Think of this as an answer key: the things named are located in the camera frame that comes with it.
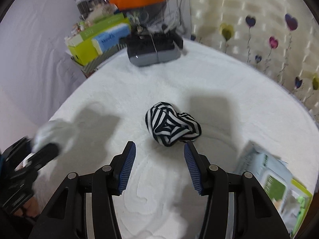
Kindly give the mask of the person's left hand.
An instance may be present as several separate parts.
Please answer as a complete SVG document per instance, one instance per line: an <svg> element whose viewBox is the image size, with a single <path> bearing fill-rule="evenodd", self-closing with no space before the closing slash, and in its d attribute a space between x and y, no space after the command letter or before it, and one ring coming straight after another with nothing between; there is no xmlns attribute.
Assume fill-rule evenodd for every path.
<svg viewBox="0 0 319 239"><path fill-rule="evenodd" d="M27 217L36 217L37 215L39 215L39 205L37 199L33 196L23 205L22 208L18 209L14 213L14 215L26 215Z"/></svg>

